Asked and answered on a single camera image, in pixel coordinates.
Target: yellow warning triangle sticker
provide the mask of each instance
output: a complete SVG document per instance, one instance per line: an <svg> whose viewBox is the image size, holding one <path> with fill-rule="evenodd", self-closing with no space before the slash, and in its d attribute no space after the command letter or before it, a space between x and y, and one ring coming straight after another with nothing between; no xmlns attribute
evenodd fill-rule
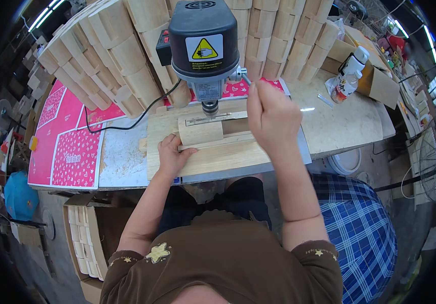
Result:
<svg viewBox="0 0 436 304"><path fill-rule="evenodd" d="M218 57L218 53L205 38L201 39L193 54L193 59L209 59Z"/></svg>

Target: checkered cloth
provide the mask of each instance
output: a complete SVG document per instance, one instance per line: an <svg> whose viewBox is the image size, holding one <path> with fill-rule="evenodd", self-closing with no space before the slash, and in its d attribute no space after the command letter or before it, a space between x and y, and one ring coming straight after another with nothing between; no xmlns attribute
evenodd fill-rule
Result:
<svg viewBox="0 0 436 304"><path fill-rule="evenodd" d="M397 238L379 197L367 184L313 174L329 239L339 252L343 303L375 302L393 275Z"/></svg>

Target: star print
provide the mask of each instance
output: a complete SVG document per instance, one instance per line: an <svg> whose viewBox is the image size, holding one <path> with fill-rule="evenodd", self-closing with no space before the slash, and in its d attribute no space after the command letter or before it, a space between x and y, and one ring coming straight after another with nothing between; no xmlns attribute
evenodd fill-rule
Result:
<svg viewBox="0 0 436 304"><path fill-rule="evenodd" d="M146 259L151 259L152 264L158 263L161 258L168 256L171 254L170 251L166 250L165 247L167 246L167 243L164 242L160 244L159 246L154 246L150 250L150 253L145 256Z"/></svg>

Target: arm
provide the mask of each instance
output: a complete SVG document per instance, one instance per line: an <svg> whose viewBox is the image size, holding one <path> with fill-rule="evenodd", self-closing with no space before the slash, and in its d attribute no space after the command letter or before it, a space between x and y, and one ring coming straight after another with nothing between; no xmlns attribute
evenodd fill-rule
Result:
<svg viewBox="0 0 436 304"><path fill-rule="evenodd" d="M160 167L125 225L117 251L132 250L145 256L156 236L172 181L197 149L178 152L181 139L170 134L159 143Z"/></svg>
<svg viewBox="0 0 436 304"><path fill-rule="evenodd" d="M282 242L291 251L310 240L328 240L318 198L297 145L302 113L283 93L254 82L247 100L249 126L277 175L284 218Z"/></svg>

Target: woman's right hand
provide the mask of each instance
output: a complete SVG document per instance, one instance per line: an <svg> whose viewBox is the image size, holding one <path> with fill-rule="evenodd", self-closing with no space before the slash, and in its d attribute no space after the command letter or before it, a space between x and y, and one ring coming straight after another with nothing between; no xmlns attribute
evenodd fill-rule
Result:
<svg viewBox="0 0 436 304"><path fill-rule="evenodd" d="M267 82L253 82L249 89L247 112L253 136L272 160L299 150L297 133L302 112L280 90Z"/></svg>

